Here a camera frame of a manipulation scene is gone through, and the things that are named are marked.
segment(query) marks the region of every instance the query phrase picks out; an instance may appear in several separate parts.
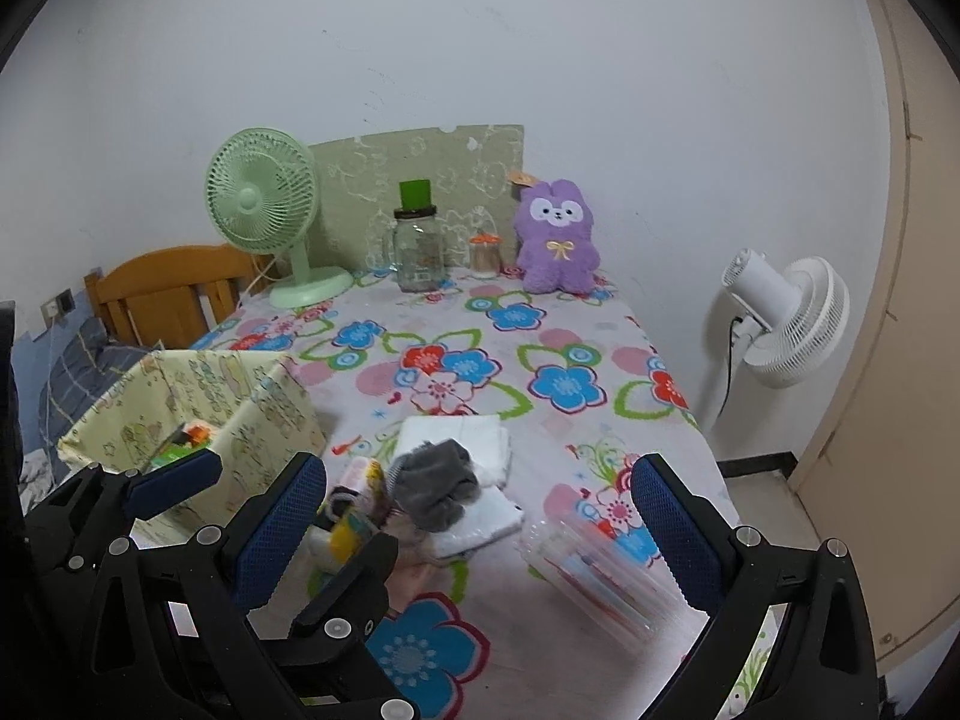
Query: yellow bow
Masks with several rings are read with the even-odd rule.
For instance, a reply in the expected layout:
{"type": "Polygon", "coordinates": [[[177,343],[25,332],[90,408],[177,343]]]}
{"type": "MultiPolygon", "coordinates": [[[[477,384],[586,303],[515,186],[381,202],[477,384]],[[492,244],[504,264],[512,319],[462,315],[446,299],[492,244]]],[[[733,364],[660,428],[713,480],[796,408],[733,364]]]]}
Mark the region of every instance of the yellow bow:
{"type": "Polygon", "coordinates": [[[546,247],[548,251],[553,252],[553,258],[555,260],[569,260],[568,252],[573,251],[575,248],[573,241],[547,241],[546,247]]]}

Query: paper box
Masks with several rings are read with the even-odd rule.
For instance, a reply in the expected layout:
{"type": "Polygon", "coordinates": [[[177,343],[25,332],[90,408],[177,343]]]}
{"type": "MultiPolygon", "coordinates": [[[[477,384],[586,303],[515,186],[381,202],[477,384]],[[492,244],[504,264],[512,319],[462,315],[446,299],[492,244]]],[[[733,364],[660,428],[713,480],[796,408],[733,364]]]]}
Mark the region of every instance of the paper box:
{"type": "Polygon", "coordinates": [[[58,444],[71,469],[146,471],[172,432],[191,419],[219,428],[209,449],[224,470],[214,487],[134,525],[155,544],[226,525],[270,487],[296,452],[320,456],[325,438],[290,358],[260,351],[157,351],[127,371],[58,444]]]}

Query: chair backrest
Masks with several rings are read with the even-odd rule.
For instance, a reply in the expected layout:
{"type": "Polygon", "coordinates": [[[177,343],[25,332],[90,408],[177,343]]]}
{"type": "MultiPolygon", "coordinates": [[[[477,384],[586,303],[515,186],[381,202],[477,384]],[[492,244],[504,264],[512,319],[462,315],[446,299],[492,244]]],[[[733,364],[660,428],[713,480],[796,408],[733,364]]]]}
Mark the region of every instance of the chair backrest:
{"type": "MultiPolygon", "coordinates": [[[[106,276],[83,279],[90,305],[115,338],[130,346],[185,349],[209,327],[200,294],[216,322],[237,305],[238,290],[256,278],[259,260],[229,245],[196,245],[152,251],[106,276]]],[[[253,293],[265,282],[254,285],[253,293]]]]}

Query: floor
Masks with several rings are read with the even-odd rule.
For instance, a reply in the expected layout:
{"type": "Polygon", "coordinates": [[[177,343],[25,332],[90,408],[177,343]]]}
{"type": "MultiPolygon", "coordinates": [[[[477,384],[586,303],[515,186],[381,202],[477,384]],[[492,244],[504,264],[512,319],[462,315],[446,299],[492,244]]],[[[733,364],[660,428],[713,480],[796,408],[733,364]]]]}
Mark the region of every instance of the floor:
{"type": "Polygon", "coordinates": [[[820,539],[800,500],[779,471],[727,479],[727,489],[745,525],[752,525],[771,544],[817,549],[820,539]]]}

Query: glass jar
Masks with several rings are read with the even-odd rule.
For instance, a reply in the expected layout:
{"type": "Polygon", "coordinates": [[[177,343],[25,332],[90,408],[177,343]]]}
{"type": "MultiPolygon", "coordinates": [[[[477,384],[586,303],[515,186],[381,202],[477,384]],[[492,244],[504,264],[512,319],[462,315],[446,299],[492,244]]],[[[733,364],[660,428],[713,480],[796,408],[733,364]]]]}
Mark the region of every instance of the glass jar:
{"type": "Polygon", "coordinates": [[[392,259],[397,268],[397,284],[405,293],[431,293],[440,288],[443,269],[443,232],[437,221],[437,207],[394,211],[392,259]]]}
{"type": "Polygon", "coordinates": [[[470,270],[474,278],[496,278],[500,274],[500,236],[480,233],[469,240],[470,270]]]}

